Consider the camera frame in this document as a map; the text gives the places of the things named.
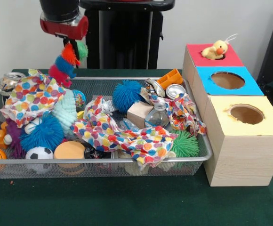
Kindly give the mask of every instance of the blue fuzzy pom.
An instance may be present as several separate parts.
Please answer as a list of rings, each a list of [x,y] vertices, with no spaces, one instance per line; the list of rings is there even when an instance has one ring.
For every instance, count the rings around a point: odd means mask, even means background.
[[[114,106],[121,113],[127,113],[128,109],[141,100],[142,85],[137,81],[124,80],[123,84],[117,84],[112,95]]]
[[[21,132],[20,144],[26,152],[35,147],[54,151],[62,143],[64,133],[58,119],[49,113],[45,113],[41,119],[42,123],[35,125],[30,134],[26,134],[24,129]]]
[[[61,55],[56,58],[55,64],[61,72],[66,73],[71,79],[76,77],[76,74],[73,73],[73,65],[64,60]]]

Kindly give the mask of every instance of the wire mesh tray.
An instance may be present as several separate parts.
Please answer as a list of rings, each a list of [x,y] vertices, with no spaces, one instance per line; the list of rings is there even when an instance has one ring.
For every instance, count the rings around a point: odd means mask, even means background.
[[[82,91],[89,102],[95,96],[102,95],[107,100],[111,98],[117,83],[123,79],[135,80],[145,84],[148,78],[127,77],[76,77],[72,80],[71,89]],[[184,87],[190,98],[194,100],[189,84],[184,81]],[[0,95],[0,109],[3,107]],[[122,114],[114,112],[117,123],[123,119]],[[0,113],[0,125],[5,118]],[[110,159],[70,159],[70,160],[26,160],[11,159],[13,150],[5,149],[6,160],[0,160],[0,179],[3,178],[68,178],[68,177],[123,177],[123,176],[176,176],[194,175],[202,162],[211,155],[211,146],[207,136],[198,135],[200,153],[198,157],[166,158],[156,168],[146,167],[140,171],[132,159],[118,159],[113,153]]]

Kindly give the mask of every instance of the toy duck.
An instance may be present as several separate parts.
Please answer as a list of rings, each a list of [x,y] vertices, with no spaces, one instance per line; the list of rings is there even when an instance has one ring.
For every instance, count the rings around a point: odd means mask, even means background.
[[[237,34],[233,34],[230,37],[228,37],[225,41],[218,40],[216,41],[213,46],[205,48],[202,52],[201,55],[207,59],[210,60],[219,60],[224,57],[224,54],[228,50],[228,44],[229,41],[233,40],[236,38]]]

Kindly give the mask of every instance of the wooden box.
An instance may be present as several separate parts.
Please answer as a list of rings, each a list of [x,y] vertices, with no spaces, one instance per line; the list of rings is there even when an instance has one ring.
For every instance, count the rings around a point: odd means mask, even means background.
[[[153,106],[144,103],[136,102],[127,111],[127,119],[135,124],[140,129],[145,128],[145,118],[149,112],[153,109]]]
[[[264,95],[246,67],[196,67],[192,92],[202,118],[208,95]]]
[[[209,96],[211,186],[267,186],[273,176],[273,107],[263,96]]]
[[[188,80],[191,88],[193,86],[194,75],[197,73],[196,67],[243,66],[242,61],[231,45],[228,45],[228,51],[222,60],[209,60],[203,57],[201,51],[212,45],[213,44],[195,44],[186,46],[182,77]]]

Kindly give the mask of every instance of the polka dot cloth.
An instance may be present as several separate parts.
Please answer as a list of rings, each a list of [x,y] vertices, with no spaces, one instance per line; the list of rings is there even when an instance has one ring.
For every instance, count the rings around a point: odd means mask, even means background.
[[[188,130],[193,135],[206,134],[206,125],[196,117],[196,105],[188,94],[179,94],[174,100],[149,94],[153,104],[165,103],[170,125],[176,130]]]
[[[177,134],[163,127],[121,130],[113,118],[102,112],[103,102],[99,96],[86,106],[85,119],[71,126],[77,136],[99,151],[130,152],[142,169],[148,164],[155,167],[167,156]]]
[[[42,116],[44,112],[51,111],[54,104],[65,94],[64,88],[60,87],[55,79],[36,70],[33,72],[35,76],[18,81],[0,110],[5,118],[15,121],[19,128]]]

